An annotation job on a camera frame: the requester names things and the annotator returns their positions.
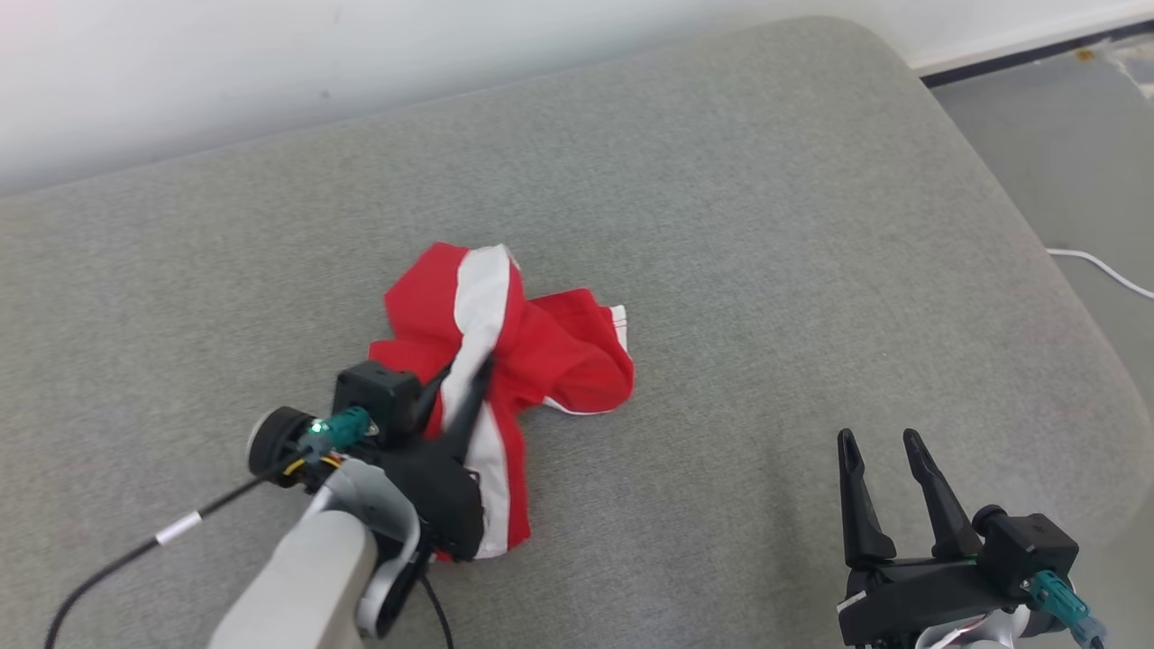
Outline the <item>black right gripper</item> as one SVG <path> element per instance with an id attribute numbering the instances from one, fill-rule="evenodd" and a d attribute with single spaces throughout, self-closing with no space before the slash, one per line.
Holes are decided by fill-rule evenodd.
<path id="1" fill-rule="evenodd" d="M 973 555 L 982 540 L 916 430 L 902 431 L 902 446 L 929 515 L 935 559 L 890 562 L 897 549 L 881 529 L 852 430 L 839 431 L 837 443 L 842 547 L 850 568 L 847 599 L 839 604 L 844 646 L 911 648 L 932 626 L 1027 603 L 1021 588 L 1001 589 L 977 568 Z"/>

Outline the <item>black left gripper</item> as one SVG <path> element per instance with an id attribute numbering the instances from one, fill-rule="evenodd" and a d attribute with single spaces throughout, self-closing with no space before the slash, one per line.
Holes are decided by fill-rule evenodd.
<path id="1" fill-rule="evenodd" d="M 428 527 L 433 546 L 454 562 L 473 562 L 485 534 L 485 508 L 480 485 L 464 464 L 490 387 L 495 358 L 487 355 L 467 383 L 456 415 L 440 440 L 421 441 L 400 452 L 383 453 L 383 471 L 409 499 Z M 412 404 L 413 438 L 422 438 L 437 404 L 440 388 L 450 373 L 445 365 L 417 393 Z"/>

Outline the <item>red shorts with white stripe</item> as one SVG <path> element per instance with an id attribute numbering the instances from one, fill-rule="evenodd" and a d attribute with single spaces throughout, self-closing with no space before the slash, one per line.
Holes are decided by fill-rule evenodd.
<path id="1" fill-rule="evenodd" d="M 585 288 L 529 299 L 505 246 L 450 243 L 434 243 L 383 299 L 391 337 L 370 343 L 370 360 L 420 379 L 445 370 L 428 438 L 444 431 L 481 361 L 494 358 L 464 465 L 480 482 L 485 510 L 478 557 L 505 554 L 531 534 L 518 416 L 622 406 L 634 387 L 625 309 L 602 306 Z"/>

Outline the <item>grey fabric sofa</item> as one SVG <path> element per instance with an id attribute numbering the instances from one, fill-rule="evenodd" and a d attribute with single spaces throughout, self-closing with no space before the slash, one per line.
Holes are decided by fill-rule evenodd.
<path id="1" fill-rule="evenodd" d="M 440 240 L 623 305 L 637 370 L 524 415 L 531 538 L 430 574 L 459 649 L 840 649 L 842 428 L 906 557 L 906 428 L 1084 549 L 1149 497 L 1149 411 L 984 161 L 879 37 L 795 18 L 0 200 L 0 649 L 325 411 Z"/>

